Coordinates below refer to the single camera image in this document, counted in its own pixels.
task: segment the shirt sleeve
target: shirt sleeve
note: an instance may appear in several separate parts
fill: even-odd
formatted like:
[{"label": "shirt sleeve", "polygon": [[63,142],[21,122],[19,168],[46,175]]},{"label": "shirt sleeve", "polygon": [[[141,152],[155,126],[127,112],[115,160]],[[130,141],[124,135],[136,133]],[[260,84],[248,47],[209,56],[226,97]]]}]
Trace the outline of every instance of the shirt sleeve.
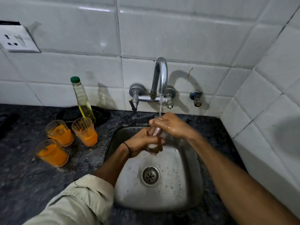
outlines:
[{"label": "shirt sleeve", "polygon": [[113,186],[93,175],[72,182],[46,208],[24,225],[94,225],[107,221],[113,206]]}]

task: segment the black wrist band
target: black wrist band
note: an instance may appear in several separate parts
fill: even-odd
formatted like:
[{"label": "black wrist band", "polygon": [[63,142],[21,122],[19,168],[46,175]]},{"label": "black wrist band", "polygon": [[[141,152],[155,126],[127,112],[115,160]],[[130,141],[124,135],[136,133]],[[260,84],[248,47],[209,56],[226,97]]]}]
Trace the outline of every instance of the black wrist band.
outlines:
[{"label": "black wrist band", "polygon": [[129,151],[129,158],[131,158],[131,151],[130,151],[130,148],[129,148],[129,146],[125,143],[125,142],[123,142],[123,144],[125,144],[126,146],[127,146],[127,148],[128,148],[128,151]]}]

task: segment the wall socket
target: wall socket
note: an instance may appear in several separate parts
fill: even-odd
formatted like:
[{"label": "wall socket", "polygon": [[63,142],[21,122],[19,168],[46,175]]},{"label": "wall socket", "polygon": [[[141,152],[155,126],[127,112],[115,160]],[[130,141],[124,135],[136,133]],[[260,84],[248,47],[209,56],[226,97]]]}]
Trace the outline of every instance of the wall socket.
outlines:
[{"label": "wall socket", "polygon": [[8,52],[40,53],[27,29],[22,25],[0,25],[0,43]]}]

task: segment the hand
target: hand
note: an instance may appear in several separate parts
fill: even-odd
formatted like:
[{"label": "hand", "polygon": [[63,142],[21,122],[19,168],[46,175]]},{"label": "hand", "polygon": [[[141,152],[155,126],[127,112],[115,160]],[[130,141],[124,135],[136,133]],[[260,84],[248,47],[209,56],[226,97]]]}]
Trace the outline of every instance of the hand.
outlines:
[{"label": "hand", "polygon": [[163,115],[160,119],[151,119],[149,124],[162,128],[172,136],[185,139],[195,133],[195,130],[192,127],[170,112]]},{"label": "hand", "polygon": [[132,158],[143,151],[148,144],[163,145],[165,143],[164,139],[157,136],[151,136],[153,133],[148,133],[149,129],[150,128],[143,128],[136,135],[125,141],[130,148]]}]

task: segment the sink drain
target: sink drain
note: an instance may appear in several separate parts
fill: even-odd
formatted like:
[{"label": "sink drain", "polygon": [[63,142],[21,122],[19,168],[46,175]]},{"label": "sink drain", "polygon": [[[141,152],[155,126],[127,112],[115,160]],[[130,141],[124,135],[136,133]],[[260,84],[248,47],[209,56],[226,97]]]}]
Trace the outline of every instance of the sink drain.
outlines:
[{"label": "sink drain", "polygon": [[153,166],[147,166],[142,170],[142,180],[148,185],[154,185],[159,179],[159,171]]}]

